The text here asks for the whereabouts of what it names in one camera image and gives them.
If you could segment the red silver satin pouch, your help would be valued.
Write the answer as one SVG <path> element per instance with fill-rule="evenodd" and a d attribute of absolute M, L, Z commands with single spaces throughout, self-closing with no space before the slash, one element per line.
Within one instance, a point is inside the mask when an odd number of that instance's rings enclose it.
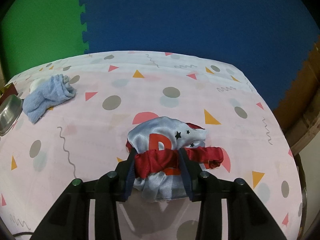
<path fill-rule="evenodd" d="M 136 178 L 133 187 L 150 203 L 185 198 L 178 150 L 184 148 L 188 158 L 206 168 L 223 162 L 220 147 L 206 146 L 207 131 L 195 124 L 167 116 L 138 114 L 134 129 L 127 135 L 126 146 L 135 148 Z"/>

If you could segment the patterned pink tablecloth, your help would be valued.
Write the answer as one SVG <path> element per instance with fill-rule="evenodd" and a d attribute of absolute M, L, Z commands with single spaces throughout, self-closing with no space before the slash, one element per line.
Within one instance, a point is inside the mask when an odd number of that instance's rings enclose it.
<path fill-rule="evenodd" d="M 1 218 L 12 233 L 33 232 L 74 179 L 100 178 L 139 153 L 217 147 L 224 180 L 243 178 L 296 239 L 302 193 L 295 161 L 267 103 L 235 66 L 194 56 L 112 51 L 57 60 L 11 78 L 20 98 L 55 75 L 76 95 L 35 124 L 21 114 L 1 137 Z"/>

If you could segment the light blue towel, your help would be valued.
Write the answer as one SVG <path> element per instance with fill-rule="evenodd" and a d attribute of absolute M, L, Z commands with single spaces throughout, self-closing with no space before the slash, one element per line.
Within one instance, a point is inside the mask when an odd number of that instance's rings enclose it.
<path fill-rule="evenodd" d="M 23 112 L 32 124 L 37 123 L 50 107 L 71 100 L 76 89 L 70 84 L 70 78 L 63 74 L 51 76 L 39 84 L 24 100 Z"/>

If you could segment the white folded sock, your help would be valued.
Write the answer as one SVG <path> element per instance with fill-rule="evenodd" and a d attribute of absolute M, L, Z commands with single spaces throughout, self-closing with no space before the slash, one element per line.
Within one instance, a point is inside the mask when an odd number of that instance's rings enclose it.
<path fill-rule="evenodd" d="M 38 78 L 36 80 L 34 80 L 29 87 L 29 91 L 30 93 L 32 93 L 35 89 L 37 89 L 41 84 L 43 84 L 44 82 L 46 82 L 48 79 L 45 77 L 42 78 Z"/>

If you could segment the brown foam mat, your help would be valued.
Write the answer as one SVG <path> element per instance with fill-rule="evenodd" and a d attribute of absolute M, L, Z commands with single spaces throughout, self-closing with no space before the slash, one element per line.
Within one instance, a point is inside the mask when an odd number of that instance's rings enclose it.
<path fill-rule="evenodd" d="M 313 44 L 308 58 L 291 82 L 278 107 L 273 110 L 281 130 L 286 133 L 306 111 L 319 88 L 319 41 Z"/>

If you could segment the stainless steel bowl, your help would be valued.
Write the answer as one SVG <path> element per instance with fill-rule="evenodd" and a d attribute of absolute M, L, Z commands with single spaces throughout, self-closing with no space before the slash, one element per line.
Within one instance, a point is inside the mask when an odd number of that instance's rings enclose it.
<path fill-rule="evenodd" d="M 22 113 L 23 100 L 15 94 L 8 96 L 1 104 L 0 135 L 6 135 Z"/>

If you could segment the gold red tin box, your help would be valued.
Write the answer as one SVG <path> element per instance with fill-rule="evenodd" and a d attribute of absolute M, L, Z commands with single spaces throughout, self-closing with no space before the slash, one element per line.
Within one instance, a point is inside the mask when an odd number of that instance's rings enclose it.
<path fill-rule="evenodd" d="M 4 102 L 4 100 L 10 95 L 18 95 L 18 92 L 13 83 L 6 85 L 0 90 L 0 104 Z"/>

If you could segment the blue foam mat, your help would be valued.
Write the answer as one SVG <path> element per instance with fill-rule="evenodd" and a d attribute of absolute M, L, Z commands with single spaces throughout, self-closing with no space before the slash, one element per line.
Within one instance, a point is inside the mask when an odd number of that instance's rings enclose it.
<path fill-rule="evenodd" d="M 89 53 L 194 55 L 239 68 L 275 109 L 319 37 L 301 0 L 79 0 Z"/>

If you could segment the green foam mat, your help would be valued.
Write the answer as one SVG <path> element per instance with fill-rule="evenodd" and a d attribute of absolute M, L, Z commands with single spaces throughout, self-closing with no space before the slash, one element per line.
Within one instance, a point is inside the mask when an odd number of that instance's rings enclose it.
<path fill-rule="evenodd" d="M 1 20 L 1 67 L 7 80 L 56 60 L 81 55 L 89 45 L 79 0 L 16 0 Z"/>

